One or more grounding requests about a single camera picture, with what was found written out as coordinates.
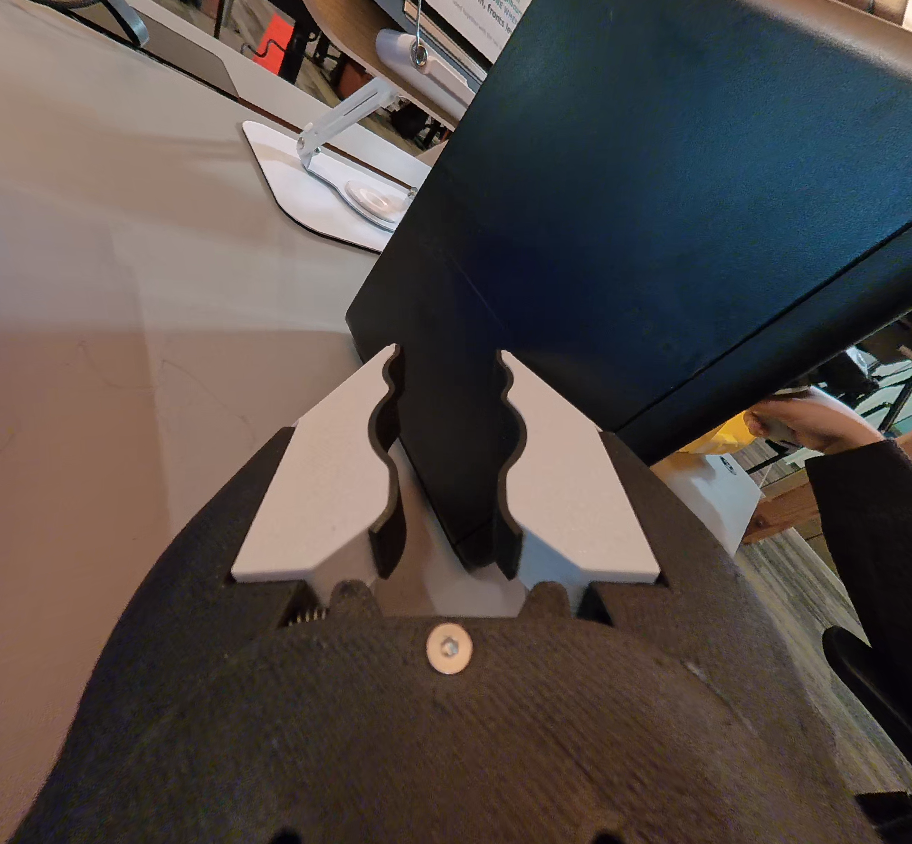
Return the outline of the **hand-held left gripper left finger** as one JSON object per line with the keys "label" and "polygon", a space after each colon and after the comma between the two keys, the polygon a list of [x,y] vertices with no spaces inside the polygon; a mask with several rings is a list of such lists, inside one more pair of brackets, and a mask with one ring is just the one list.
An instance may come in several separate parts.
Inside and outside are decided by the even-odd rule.
{"label": "hand-held left gripper left finger", "polygon": [[327,602],[339,582],[392,576],[407,538],[390,457],[404,363],[388,345],[297,420],[232,566],[236,582],[302,580]]}

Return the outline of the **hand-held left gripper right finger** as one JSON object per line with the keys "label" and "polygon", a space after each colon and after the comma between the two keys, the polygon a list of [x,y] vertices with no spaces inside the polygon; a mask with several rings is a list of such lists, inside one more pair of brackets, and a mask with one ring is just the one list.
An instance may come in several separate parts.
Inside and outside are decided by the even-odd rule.
{"label": "hand-held left gripper right finger", "polygon": [[599,428],[513,354],[497,362],[516,432],[497,478],[500,571],[527,591],[562,586],[572,608],[593,583],[655,584],[660,566]]}

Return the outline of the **black drawer organizer cabinet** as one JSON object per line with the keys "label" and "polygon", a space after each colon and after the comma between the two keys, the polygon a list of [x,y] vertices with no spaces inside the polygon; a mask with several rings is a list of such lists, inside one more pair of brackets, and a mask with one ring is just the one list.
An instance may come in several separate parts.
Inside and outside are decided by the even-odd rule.
{"label": "black drawer organizer cabinet", "polygon": [[347,312],[495,560],[509,351],[646,465],[910,312],[910,32],[832,0],[532,0]]}

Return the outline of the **grey desk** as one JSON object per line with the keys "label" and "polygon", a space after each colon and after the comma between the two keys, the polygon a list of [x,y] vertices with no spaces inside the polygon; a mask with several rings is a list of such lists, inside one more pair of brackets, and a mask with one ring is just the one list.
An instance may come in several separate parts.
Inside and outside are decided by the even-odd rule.
{"label": "grey desk", "polygon": [[280,211],[257,115],[2,0],[2,841],[186,523],[359,366],[378,256]]}

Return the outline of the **person's right hand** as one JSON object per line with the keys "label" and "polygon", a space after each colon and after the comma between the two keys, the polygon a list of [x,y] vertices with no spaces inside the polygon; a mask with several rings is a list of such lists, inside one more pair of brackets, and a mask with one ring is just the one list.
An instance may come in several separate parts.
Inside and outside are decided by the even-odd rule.
{"label": "person's right hand", "polygon": [[802,394],[773,395],[744,413],[745,423],[756,437],[772,436],[770,429],[786,430],[792,441],[823,455],[861,449],[883,442],[864,417],[819,389]]}

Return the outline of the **white metal display stand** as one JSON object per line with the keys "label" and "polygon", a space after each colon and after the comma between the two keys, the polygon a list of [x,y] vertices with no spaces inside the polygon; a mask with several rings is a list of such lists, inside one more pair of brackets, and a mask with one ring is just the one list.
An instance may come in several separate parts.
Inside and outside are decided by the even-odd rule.
{"label": "white metal display stand", "polygon": [[[413,34],[382,29],[376,48],[384,65],[412,90],[441,98],[461,120],[475,92],[465,76]],[[245,139],[280,210],[322,237],[381,253],[415,199],[418,186],[404,186],[362,162],[330,148],[332,138],[403,96],[383,76],[360,87],[309,123],[296,139],[264,124],[243,123]]]}

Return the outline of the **red floor tape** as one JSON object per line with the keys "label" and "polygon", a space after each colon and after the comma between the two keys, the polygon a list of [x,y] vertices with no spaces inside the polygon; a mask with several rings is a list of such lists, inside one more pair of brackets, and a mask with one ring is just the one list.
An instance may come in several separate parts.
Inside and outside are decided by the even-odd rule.
{"label": "red floor tape", "polygon": [[292,38],[294,25],[279,13],[273,14],[262,38],[251,57],[260,67],[279,75],[286,49]]}

